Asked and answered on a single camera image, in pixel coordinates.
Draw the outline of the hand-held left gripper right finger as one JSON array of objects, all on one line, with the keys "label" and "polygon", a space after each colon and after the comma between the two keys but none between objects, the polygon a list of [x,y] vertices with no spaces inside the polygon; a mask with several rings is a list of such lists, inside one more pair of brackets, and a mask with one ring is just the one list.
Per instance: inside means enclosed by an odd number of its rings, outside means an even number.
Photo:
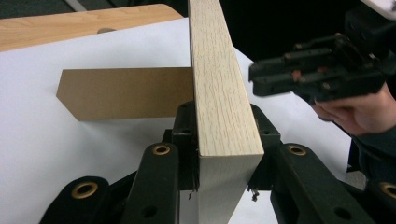
[{"label": "hand-held left gripper right finger", "polygon": [[276,179],[276,151],[280,146],[280,133],[258,106],[252,105],[251,108],[264,154],[248,182],[247,189],[270,190]]}]

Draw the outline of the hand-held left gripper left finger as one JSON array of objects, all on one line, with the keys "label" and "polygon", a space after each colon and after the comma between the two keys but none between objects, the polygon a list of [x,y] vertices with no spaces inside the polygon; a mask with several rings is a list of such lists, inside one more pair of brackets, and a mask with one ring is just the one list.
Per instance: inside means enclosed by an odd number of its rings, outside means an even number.
[{"label": "hand-held left gripper left finger", "polygon": [[179,156],[179,188],[197,191],[199,182],[198,130],[194,101],[182,104],[172,129],[163,135],[165,143],[173,144]]}]

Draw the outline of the light wooden picture frame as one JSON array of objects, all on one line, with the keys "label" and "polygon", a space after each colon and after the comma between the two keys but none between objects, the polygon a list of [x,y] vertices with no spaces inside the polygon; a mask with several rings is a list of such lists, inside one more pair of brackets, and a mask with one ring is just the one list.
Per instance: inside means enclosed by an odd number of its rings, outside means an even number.
[{"label": "light wooden picture frame", "polygon": [[78,120],[172,117],[195,104],[198,223],[228,224],[264,150],[219,0],[189,0],[191,66],[63,71]]}]

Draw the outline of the white table mat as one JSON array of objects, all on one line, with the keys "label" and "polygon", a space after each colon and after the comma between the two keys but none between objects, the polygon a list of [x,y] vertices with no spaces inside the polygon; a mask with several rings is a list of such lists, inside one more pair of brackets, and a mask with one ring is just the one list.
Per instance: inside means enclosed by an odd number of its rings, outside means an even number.
[{"label": "white table mat", "polygon": [[[248,83],[251,60],[237,49],[250,102],[283,143],[311,148],[345,180],[350,137],[323,122],[292,93],[259,98]],[[80,122],[56,97],[61,73],[74,68],[190,67],[189,19],[155,23],[37,47],[0,52],[0,224],[37,224],[74,179],[113,183],[134,172],[174,119]],[[269,200],[244,191],[230,224],[277,224]]]}]

